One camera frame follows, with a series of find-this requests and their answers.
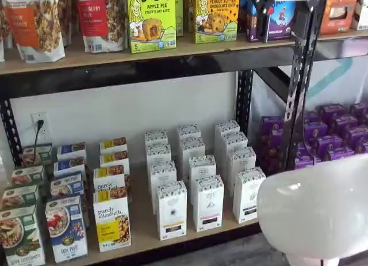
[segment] bobo's box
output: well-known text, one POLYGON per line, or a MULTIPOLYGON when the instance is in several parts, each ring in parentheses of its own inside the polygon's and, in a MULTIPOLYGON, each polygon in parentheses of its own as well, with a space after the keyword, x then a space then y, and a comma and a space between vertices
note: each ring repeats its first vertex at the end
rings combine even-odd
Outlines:
POLYGON ((236 40, 239 0, 195 0, 195 43, 236 40))
POLYGON ((133 54, 175 48, 175 0, 128 0, 133 54))
POLYGON ((55 262, 87 255, 86 229, 81 197, 68 197, 46 204, 46 220, 55 262))

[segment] cereal box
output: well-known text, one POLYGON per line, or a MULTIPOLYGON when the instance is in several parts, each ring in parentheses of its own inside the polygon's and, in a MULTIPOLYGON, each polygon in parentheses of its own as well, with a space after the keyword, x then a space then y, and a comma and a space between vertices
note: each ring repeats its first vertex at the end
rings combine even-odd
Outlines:
POLYGON ((160 240, 186 235, 187 191, 183 181, 157 189, 157 223, 160 240))
POLYGON ((125 187, 96 192, 93 209, 100 252, 131 245, 131 228, 125 187))
POLYGON ((157 188, 162 185, 172 184, 177 181, 177 169, 174 161, 154 164, 150 169, 150 185, 152 210, 157 213, 157 188))
POLYGON ((8 265, 41 266, 45 264, 39 227, 36 206, 0 213, 1 245, 8 265))
POLYGON ((128 0, 133 54, 175 48, 175 0, 128 0))
POLYGON ((195 43, 236 40, 239 0, 195 0, 195 43))
POLYGON ((87 158, 86 142, 79 142, 70 145, 63 145, 57 148, 57 160, 64 161, 67 159, 87 158))
POLYGON ((116 152, 127 151, 127 139, 126 138, 116 138, 113 140, 107 140, 99 143, 99 154, 107 155, 116 152))
POLYGON ((86 229, 80 196, 46 204, 46 220, 55 262, 87 255, 86 229))
POLYGON ((224 205, 224 184, 221 177, 197 179, 193 189, 193 222, 196 231, 221 227, 224 205))

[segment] bobo's peanut butter box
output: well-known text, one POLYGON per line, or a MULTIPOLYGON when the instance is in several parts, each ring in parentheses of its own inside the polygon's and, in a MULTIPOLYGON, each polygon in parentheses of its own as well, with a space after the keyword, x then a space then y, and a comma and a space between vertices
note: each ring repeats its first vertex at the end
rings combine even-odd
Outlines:
POLYGON ((175 0, 128 0, 133 54, 175 48, 175 0))
POLYGON ((236 40, 239 0, 195 0, 195 43, 236 40))

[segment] white box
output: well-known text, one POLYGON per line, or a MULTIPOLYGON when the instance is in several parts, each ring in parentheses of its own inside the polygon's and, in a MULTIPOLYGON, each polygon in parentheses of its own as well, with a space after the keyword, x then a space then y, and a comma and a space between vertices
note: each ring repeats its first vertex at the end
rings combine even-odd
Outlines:
POLYGON ((223 222, 224 184, 219 175, 194 183, 193 217, 197 232, 221 227, 223 222))
POLYGON ((177 169, 174 161, 167 161, 162 164, 154 164, 150 169, 151 200, 152 210, 157 213, 157 188, 163 185, 172 184, 177 181, 177 169))
POLYGON ((124 174, 130 174, 128 151, 117 152, 113 154, 100 155, 99 165, 102 168, 122 165, 124 174))
POLYGON ((266 175, 256 167, 236 175, 232 211, 238 223, 257 218, 257 195, 266 175))
POLYGON ((146 149, 149 145, 156 143, 168 144, 167 131, 157 130, 144 133, 144 144, 146 149))
POLYGON ((186 235, 187 191, 183 181, 157 189, 157 224, 160 240, 186 235))
POLYGON ((186 138, 179 144, 179 179, 189 182, 189 158, 203 157, 206 153, 206 146, 202 138, 186 138))
POLYGON ((194 181, 216 175, 216 161, 214 155, 189 158, 189 195, 190 203, 193 204, 194 181))
POLYGON ((57 161, 82 157, 87 158, 86 142, 79 142, 69 145, 59 146, 57 148, 57 161))
POLYGON ((99 154, 107 155, 118 152, 128 151, 126 138, 115 138, 113 140, 106 140, 99 143, 99 154))
POLYGON ((248 139, 243 132, 230 132, 221 137, 222 145, 220 149, 220 176, 224 183, 227 182, 226 159, 234 149, 241 149, 248 146, 248 139))
POLYGON ((255 167, 256 154, 252 147, 234 149, 227 157, 227 182, 226 186, 230 196, 234 195, 236 175, 248 169, 255 167))

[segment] electrical outlet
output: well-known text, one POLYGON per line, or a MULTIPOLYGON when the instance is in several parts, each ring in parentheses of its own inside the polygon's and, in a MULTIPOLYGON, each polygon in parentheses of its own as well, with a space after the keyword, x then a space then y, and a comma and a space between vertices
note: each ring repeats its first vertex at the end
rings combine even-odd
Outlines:
POLYGON ((51 142, 51 132, 49 129, 49 124, 48 124, 48 117, 47 117, 47 113, 46 112, 36 112, 30 115, 32 118, 32 123, 33 123, 33 127, 34 127, 34 135, 36 136, 36 132, 37 132, 37 121, 39 120, 43 120, 44 121, 44 125, 42 126, 40 132, 39 132, 39 137, 37 140, 37 144, 42 144, 42 143, 50 143, 51 142))

